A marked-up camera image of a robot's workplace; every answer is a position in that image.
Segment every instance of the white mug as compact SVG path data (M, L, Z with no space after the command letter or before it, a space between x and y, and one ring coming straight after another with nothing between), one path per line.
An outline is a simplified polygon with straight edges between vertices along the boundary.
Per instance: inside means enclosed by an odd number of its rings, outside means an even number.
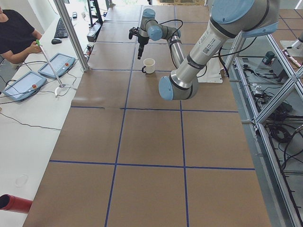
M144 66L142 67L142 72L147 74L153 73L155 71L155 64L156 61L152 58L144 59L143 61Z

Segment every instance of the tablet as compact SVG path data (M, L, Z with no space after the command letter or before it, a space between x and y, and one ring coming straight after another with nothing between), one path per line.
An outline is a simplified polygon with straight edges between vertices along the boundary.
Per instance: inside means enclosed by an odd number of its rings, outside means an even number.
M2 93L14 101L23 101L37 92L45 83L45 77L30 71L13 84L7 85Z
M58 77L63 76L74 64L75 58L68 56L66 54L57 53L54 57L50 59L50 62L56 71ZM41 69L38 70L43 76L56 79L56 76L53 73L52 68L47 64L42 66Z

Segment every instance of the black mouse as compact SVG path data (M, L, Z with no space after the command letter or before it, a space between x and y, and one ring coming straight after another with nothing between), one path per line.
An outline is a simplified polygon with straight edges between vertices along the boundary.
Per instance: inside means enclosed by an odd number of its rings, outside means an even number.
M59 38L52 39L52 44L60 44L60 43L62 43L61 39L59 39Z

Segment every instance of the person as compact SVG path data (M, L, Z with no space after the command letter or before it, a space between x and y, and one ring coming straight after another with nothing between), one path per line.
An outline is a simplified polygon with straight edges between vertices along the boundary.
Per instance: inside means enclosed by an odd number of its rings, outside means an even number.
M36 39L42 37L18 12L0 6L0 55L13 64L23 62L31 53L39 53Z

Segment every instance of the person's arm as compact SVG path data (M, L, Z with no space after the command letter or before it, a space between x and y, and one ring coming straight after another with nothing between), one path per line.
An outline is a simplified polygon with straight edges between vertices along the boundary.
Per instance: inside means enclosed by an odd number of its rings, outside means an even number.
M7 51L1 54L1 56L13 64L18 64L20 62L23 62L28 57L29 54L41 52L40 47L37 46L36 44L37 43L34 41L28 48L21 51L20 53L14 54L12 51Z
M36 29L32 32L32 36L35 37L36 39L41 39L42 34L38 32Z

